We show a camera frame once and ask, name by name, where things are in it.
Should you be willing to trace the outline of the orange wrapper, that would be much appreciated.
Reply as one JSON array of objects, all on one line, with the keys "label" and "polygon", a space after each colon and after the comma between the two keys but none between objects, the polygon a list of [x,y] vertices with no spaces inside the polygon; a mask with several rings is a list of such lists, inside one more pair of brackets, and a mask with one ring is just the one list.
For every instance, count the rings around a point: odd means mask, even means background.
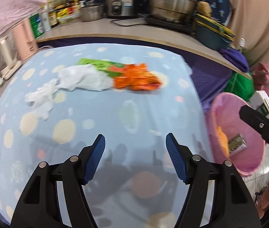
[{"label": "orange wrapper", "polygon": [[150,72],[145,63],[125,64],[122,74],[113,78],[115,89],[130,89],[132,91],[152,91],[160,89],[162,82]]}]

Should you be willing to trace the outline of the large steel steamer pot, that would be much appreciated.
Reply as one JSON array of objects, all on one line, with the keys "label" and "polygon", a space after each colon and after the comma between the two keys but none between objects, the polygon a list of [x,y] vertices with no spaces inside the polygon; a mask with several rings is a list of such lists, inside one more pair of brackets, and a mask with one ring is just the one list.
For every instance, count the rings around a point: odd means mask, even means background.
[{"label": "large steel steamer pot", "polygon": [[190,21],[197,0],[150,0],[150,15],[173,23]]}]

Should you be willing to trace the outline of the white plastic bottle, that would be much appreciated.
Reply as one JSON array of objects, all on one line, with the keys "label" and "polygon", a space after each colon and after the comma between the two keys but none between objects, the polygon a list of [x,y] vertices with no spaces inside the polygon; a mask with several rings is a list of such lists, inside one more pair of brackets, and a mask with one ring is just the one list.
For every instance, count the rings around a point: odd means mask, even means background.
[{"label": "white plastic bottle", "polygon": [[40,18],[44,27],[44,31],[48,32],[51,30],[51,25],[49,21],[48,11],[45,6],[41,6],[40,8]]}]

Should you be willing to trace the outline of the white floral cardboard box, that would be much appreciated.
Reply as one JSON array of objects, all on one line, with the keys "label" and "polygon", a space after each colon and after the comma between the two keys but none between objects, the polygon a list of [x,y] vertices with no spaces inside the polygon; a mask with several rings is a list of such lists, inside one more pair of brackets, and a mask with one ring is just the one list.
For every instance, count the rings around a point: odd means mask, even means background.
[{"label": "white floral cardboard box", "polygon": [[255,91],[248,100],[248,105],[269,119],[269,96],[266,91]]}]

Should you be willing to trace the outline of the green plastic bag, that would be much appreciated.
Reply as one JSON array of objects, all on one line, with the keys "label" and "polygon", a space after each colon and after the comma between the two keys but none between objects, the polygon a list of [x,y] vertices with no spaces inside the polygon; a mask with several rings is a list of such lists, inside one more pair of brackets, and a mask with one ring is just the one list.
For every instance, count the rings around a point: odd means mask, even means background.
[{"label": "green plastic bag", "polygon": [[254,83],[252,79],[248,79],[239,73],[232,72],[227,86],[223,92],[233,93],[245,101],[249,101],[255,92]]}]

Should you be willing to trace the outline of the yellow green stacked trays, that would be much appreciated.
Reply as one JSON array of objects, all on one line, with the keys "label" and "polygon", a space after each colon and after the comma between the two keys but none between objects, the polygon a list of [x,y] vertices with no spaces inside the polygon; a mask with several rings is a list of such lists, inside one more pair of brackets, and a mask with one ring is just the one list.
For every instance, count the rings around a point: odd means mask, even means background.
[{"label": "yellow green stacked trays", "polygon": [[233,41],[234,37],[236,36],[229,28],[220,24],[216,20],[213,20],[211,17],[196,14],[195,21],[198,25],[203,26],[208,30],[217,33],[218,35],[223,36],[231,41]]}]

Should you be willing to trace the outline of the orange foam fruit net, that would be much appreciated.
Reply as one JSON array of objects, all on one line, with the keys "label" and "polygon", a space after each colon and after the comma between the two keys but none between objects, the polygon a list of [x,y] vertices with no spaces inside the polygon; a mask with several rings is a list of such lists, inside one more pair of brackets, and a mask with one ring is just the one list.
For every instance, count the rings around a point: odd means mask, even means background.
[{"label": "orange foam fruit net", "polygon": [[218,136],[219,146],[221,147],[221,150],[223,151],[225,157],[228,158],[229,157],[228,138],[222,131],[222,128],[220,126],[217,126],[216,132]]}]

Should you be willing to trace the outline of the beige curtain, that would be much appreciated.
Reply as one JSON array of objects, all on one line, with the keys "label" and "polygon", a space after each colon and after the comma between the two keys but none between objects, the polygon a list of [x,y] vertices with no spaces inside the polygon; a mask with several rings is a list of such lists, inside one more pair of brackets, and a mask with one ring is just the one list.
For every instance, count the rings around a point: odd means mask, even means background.
[{"label": "beige curtain", "polygon": [[269,64],[269,0],[229,0],[232,17],[228,27],[236,35],[233,45],[240,48],[245,39],[242,53],[252,66],[256,63]]}]

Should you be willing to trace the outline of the dark teal basin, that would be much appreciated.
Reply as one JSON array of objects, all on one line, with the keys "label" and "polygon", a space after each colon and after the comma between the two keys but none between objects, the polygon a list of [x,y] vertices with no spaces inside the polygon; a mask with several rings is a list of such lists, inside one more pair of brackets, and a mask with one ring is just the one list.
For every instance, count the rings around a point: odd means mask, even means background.
[{"label": "dark teal basin", "polygon": [[226,49],[232,42],[230,39],[227,39],[226,37],[223,37],[198,24],[196,25],[195,37],[204,46],[213,49],[214,51]]}]

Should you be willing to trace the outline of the purple folded cloth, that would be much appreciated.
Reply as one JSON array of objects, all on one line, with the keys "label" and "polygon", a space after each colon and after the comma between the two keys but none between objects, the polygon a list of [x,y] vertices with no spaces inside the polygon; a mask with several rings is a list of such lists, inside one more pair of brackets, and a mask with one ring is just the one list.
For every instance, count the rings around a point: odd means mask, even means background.
[{"label": "purple folded cloth", "polygon": [[250,71],[249,64],[240,51],[233,48],[227,48],[220,49],[219,53],[242,72],[248,73]]}]

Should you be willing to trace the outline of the green white small carton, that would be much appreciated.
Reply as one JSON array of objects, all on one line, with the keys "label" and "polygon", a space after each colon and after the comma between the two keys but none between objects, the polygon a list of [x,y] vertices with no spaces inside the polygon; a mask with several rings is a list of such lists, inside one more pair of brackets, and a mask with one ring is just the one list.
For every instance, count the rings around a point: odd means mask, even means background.
[{"label": "green white small carton", "polygon": [[228,141],[229,155],[232,156],[234,154],[239,153],[247,148],[246,142],[242,134],[237,134],[231,140]]}]

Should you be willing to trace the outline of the green white package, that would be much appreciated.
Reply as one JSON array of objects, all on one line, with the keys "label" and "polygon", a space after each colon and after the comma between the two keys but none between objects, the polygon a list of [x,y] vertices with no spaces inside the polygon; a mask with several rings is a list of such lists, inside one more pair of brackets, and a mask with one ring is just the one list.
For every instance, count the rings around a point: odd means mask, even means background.
[{"label": "green white package", "polygon": [[34,13],[29,17],[31,28],[34,34],[34,37],[37,39],[44,33],[44,28],[38,13]]}]

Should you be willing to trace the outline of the white tissue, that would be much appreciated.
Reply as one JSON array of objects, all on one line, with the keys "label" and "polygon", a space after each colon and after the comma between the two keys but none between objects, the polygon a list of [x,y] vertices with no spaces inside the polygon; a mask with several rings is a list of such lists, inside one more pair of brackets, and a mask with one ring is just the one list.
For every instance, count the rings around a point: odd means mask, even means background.
[{"label": "white tissue", "polygon": [[58,77],[43,84],[35,92],[25,95],[25,102],[31,106],[31,112],[37,119],[46,120],[53,109],[54,94],[60,90],[103,91],[113,88],[113,78],[91,64],[74,65],[58,72]]}]

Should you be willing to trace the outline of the steel rice cooker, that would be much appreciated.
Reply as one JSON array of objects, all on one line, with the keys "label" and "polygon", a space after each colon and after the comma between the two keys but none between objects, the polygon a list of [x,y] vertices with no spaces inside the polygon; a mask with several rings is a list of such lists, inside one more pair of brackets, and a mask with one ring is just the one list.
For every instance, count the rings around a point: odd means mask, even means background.
[{"label": "steel rice cooker", "polygon": [[126,19],[138,17],[139,0],[105,0],[108,18]]}]

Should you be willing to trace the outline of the pink electric kettle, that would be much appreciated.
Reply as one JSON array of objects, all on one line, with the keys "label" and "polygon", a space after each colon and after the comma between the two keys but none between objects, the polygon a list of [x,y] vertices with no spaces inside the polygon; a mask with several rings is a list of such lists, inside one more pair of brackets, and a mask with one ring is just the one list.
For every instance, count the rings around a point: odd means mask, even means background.
[{"label": "pink electric kettle", "polygon": [[37,43],[29,19],[24,19],[12,28],[19,58],[26,60],[37,52]]}]

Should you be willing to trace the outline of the dark soy sauce bottle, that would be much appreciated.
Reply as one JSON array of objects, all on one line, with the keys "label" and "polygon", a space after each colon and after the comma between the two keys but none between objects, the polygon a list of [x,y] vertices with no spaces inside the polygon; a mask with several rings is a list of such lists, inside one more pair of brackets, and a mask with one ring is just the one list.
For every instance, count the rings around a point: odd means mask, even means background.
[{"label": "dark soy sauce bottle", "polygon": [[55,10],[50,8],[48,15],[49,15],[49,22],[50,22],[51,28],[58,26],[57,14],[56,14]]}]

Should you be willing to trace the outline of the brown loofah sponge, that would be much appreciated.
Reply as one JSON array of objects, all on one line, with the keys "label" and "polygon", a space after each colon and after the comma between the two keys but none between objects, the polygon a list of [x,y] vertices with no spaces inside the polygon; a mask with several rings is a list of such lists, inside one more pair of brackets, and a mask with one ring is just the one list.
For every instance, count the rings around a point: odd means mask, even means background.
[{"label": "brown loofah sponge", "polygon": [[196,6],[196,11],[199,14],[210,17],[212,13],[212,8],[209,3],[204,1],[199,1]]}]

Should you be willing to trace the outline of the bright green long box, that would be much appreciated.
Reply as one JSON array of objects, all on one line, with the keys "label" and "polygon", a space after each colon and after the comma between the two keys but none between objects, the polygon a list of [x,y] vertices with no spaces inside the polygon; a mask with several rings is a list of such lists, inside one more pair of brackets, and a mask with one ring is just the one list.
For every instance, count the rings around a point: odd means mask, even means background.
[{"label": "bright green long box", "polygon": [[105,72],[111,78],[123,75],[126,65],[111,61],[81,58],[76,65],[92,65],[97,70]]}]

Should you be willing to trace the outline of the light blue spotted tablecloth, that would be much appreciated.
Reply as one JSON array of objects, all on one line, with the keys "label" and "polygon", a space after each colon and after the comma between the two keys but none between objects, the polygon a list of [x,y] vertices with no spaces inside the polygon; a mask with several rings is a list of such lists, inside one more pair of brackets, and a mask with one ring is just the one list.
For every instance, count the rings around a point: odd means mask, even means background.
[{"label": "light blue spotted tablecloth", "polygon": [[[25,101],[83,58],[145,63],[162,85],[151,92],[108,89],[59,90],[43,120]],[[91,145],[106,147],[92,181],[84,187],[99,227],[173,227],[188,187],[178,178],[166,135],[192,153],[212,157],[204,114],[183,57],[159,48],[85,44],[42,51],[10,81],[0,98],[0,214],[11,221],[37,165],[62,163]]]}]

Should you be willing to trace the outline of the black induction cooktop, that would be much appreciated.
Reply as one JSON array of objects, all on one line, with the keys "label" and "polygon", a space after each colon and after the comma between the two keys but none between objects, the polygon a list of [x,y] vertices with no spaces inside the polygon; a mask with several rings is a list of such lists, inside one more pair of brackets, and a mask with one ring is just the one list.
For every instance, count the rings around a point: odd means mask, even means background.
[{"label": "black induction cooktop", "polygon": [[184,33],[186,35],[191,35],[193,33],[192,25],[182,25],[179,23],[174,23],[174,22],[169,22],[161,19],[157,19],[152,15],[148,15],[145,18],[146,23],[149,26],[155,26],[155,27],[160,27],[180,33]]}]

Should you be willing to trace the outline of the pink lined trash bin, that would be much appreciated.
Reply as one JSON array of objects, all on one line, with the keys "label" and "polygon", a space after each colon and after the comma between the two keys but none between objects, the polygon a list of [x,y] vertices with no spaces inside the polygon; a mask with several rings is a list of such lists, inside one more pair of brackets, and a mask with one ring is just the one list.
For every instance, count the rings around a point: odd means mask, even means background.
[{"label": "pink lined trash bin", "polygon": [[[261,135],[240,119],[240,108],[247,103],[232,93],[219,93],[211,103],[206,114],[206,123],[211,144],[212,154],[216,163],[231,161],[242,177],[254,174],[262,165],[265,154],[265,141]],[[241,134],[246,143],[246,148],[232,155],[226,156],[220,146],[217,133],[220,127],[228,140]]]}]

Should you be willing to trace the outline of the small steel lidded pot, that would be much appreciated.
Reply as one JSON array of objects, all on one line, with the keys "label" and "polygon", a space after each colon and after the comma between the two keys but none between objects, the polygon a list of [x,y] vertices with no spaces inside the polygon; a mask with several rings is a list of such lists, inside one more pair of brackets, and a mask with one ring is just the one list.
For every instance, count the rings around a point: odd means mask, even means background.
[{"label": "small steel lidded pot", "polygon": [[82,22],[92,22],[104,17],[104,4],[92,3],[80,8],[80,20]]}]

